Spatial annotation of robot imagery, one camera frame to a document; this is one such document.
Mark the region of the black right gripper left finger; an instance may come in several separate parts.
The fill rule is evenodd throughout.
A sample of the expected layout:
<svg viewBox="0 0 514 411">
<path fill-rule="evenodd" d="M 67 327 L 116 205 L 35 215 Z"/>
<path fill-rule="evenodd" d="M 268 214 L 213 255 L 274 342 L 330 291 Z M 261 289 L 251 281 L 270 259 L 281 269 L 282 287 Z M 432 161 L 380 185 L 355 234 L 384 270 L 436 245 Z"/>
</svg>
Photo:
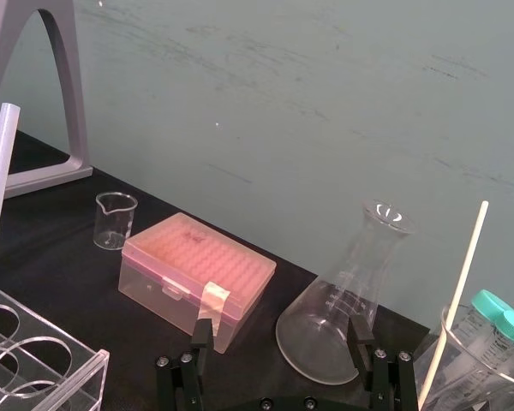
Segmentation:
<svg viewBox="0 0 514 411">
<path fill-rule="evenodd" d="M 155 360 L 159 410 L 178 410 L 176 392 L 182 392 L 184 410 L 204 410 L 203 381 L 206 357 L 212 350 L 212 320 L 198 319 L 189 350 L 176 358 L 167 355 Z"/>
</svg>

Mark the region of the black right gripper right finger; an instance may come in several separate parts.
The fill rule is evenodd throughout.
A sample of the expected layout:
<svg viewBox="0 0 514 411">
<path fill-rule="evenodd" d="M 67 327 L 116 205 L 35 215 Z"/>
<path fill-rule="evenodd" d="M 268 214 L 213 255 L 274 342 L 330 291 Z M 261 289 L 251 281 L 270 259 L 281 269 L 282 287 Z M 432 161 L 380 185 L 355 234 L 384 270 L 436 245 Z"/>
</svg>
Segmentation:
<svg viewBox="0 0 514 411">
<path fill-rule="evenodd" d="M 413 356 L 399 351 L 390 360 L 379 347 L 368 322 L 352 315 L 348 323 L 348 348 L 365 391 L 367 410 L 413 409 Z"/>
</svg>

